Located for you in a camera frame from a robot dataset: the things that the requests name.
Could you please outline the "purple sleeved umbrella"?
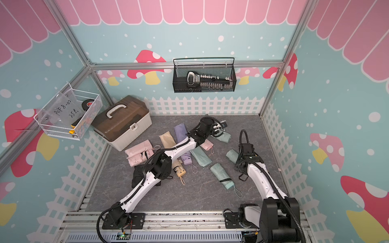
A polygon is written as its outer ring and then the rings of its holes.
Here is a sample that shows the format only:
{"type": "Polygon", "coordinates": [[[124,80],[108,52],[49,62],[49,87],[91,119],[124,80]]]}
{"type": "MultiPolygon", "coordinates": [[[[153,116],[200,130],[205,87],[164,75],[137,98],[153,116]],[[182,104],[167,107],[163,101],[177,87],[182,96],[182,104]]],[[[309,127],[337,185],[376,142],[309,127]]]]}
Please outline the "purple sleeved umbrella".
{"type": "Polygon", "coordinates": [[[187,138],[187,130],[186,130],[186,127],[183,123],[176,125],[174,127],[174,131],[175,131],[178,143],[182,142],[184,139],[187,138]]]}

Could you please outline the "mint sleeved umbrella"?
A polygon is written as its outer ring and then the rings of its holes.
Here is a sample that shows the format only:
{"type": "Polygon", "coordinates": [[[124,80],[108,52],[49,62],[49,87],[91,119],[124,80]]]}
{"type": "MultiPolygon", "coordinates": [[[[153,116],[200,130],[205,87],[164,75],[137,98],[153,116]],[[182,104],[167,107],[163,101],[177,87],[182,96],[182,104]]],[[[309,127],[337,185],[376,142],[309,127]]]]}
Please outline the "mint sleeved umbrella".
{"type": "Polygon", "coordinates": [[[231,140],[231,134],[227,133],[227,132],[222,132],[222,131],[219,131],[216,135],[213,136],[213,138],[221,141],[221,142],[224,142],[224,143],[229,143],[230,140],[231,140]]]}
{"type": "Polygon", "coordinates": [[[206,167],[212,163],[211,159],[206,155],[206,153],[200,146],[195,149],[192,149],[190,153],[198,162],[198,164],[202,167],[206,167]]]}

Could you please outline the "beige sleeved umbrella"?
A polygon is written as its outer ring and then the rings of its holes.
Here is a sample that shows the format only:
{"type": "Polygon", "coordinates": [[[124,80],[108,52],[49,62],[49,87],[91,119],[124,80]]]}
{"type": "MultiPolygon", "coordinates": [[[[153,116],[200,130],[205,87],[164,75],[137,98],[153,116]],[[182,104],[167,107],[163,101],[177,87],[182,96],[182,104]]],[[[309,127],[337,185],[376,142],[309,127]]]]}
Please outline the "beige sleeved umbrella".
{"type": "Polygon", "coordinates": [[[176,142],[169,131],[160,135],[159,138],[160,138],[162,145],[165,149],[173,148],[176,146],[176,142]]]}

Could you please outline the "light pink umbrella sleeve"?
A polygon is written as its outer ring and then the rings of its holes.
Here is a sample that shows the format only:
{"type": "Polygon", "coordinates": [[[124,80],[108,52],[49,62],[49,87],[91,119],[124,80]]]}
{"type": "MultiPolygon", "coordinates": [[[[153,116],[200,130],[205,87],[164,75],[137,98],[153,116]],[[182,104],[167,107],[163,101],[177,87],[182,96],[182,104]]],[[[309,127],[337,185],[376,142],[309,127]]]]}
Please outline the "light pink umbrella sleeve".
{"type": "Polygon", "coordinates": [[[125,154],[129,165],[134,167],[146,162],[154,154],[154,151],[151,142],[146,140],[125,150],[125,154]]]}

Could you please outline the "black umbrella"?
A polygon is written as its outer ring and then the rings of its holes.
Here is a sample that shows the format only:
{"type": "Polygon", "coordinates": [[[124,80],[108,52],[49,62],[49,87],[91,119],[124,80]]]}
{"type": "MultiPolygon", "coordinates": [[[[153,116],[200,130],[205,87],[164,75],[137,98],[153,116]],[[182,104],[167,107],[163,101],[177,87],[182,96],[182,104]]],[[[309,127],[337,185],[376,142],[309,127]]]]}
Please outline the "black umbrella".
{"type": "MultiPolygon", "coordinates": [[[[144,169],[144,165],[139,165],[139,166],[135,166],[134,167],[134,173],[133,173],[133,178],[132,178],[132,182],[131,182],[131,186],[132,188],[134,189],[140,182],[143,181],[144,179],[144,174],[143,174],[143,169],[144,169]]],[[[155,172],[155,169],[150,169],[150,168],[146,168],[145,169],[145,173],[147,174],[147,172],[155,172]]]]}

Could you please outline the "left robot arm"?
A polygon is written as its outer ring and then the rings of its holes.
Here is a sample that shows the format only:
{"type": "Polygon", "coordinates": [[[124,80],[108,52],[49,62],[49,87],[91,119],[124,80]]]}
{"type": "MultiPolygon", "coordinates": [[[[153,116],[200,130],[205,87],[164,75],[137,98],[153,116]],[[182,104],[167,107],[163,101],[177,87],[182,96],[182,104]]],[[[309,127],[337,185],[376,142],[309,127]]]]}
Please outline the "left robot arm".
{"type": "Polygon", "coordinates": [[[199,147],[209,136],[221,136],[227,127],[226,121],[219,121],[210,116],[200,119],[197,126],[190,130],[186,138],[172,148],[157,151],[142,167],[142,180],[120,201],[103,211],[96,223],[96,231],[100,232],[100,221],[106,215],[105,221],[115,228],[123,229],[131,222],[131,214],[141,199],[160,181],[170,176],[172,163],[185,153],[199,147]]]}

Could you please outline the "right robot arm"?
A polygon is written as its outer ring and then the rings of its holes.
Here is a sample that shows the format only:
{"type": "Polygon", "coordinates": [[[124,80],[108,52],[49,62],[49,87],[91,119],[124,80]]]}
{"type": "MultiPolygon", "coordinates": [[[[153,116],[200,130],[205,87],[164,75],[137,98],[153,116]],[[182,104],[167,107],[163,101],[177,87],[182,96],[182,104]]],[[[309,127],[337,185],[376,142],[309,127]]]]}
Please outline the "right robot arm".
{"type": "Polygon", "coordinates": [[[262,205],[241,204],[236,213],[227,213],[224,217],[226,226],[256,229],[261,243],[305,243],[297,199],[277,186],[253,144],[239,144],[235,170],[254,182],[262,205]]]}

